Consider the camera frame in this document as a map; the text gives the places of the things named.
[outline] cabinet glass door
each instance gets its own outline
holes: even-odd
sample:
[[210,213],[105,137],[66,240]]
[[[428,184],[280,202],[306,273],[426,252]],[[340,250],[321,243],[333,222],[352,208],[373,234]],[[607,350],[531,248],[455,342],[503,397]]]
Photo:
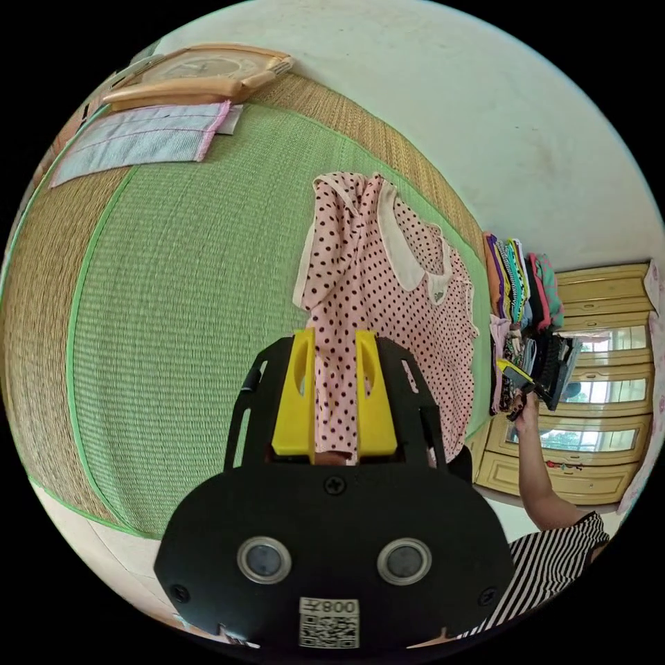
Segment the cabinet glass door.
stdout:
[[[624,418],[540,417],[540,442],[546,461],[603,466],[640,460],[650,415]],[[519,456],[517,430],[501,416],[492,423],[487,450]]]
[[582,342],[576,367],[652,362],[649,312],[570,317],[560,334]]
[[[576,367],[556,408],[557,416],[640,416],[653,405],[653,365]],[[540,413],[551,412],[541,403]]]

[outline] black and white striped clothing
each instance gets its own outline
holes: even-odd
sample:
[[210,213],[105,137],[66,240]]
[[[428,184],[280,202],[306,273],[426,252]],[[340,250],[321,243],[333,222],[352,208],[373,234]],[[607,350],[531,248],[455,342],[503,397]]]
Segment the black and white striped clothing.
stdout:
[[548,601],[574,582],[593,551],[606,543],[603,520],[589,513],[565,529],[530,533],[511,543],[515,575],[496,610],[457,639],[489,630]]

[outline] white wall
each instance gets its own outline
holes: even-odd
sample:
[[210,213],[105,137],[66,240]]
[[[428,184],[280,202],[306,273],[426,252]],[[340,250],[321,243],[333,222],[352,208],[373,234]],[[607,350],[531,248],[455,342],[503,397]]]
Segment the white wall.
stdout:
[[548,253],[557,270],[653,257],[665,274],[662,220],[623,141],[506,33],[417,0],[254,0],[176,30],[157,52],[226,41],[292,54],[297,73],[404,134],[483,229]]

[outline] person's arm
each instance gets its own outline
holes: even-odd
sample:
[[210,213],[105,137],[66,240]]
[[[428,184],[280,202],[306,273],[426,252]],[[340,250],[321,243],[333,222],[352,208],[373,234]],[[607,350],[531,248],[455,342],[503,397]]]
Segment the person's arm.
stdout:
[[526,397],[526,406],[515,421],[520,447],[520,497],[526,514],[541,531],[573,526],[582,511],[555,494],[542,456],[538,431],[538,398]]

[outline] shirt sleeve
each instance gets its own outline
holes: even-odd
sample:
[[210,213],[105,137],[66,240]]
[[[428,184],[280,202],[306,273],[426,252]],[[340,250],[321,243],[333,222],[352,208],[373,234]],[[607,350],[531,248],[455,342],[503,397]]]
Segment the shirt sleeve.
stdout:
[[305,241],[293,297],[294,304],[308,312],[329,297],[353,263],[360,178],[333,173],[314,181],[314,222]]

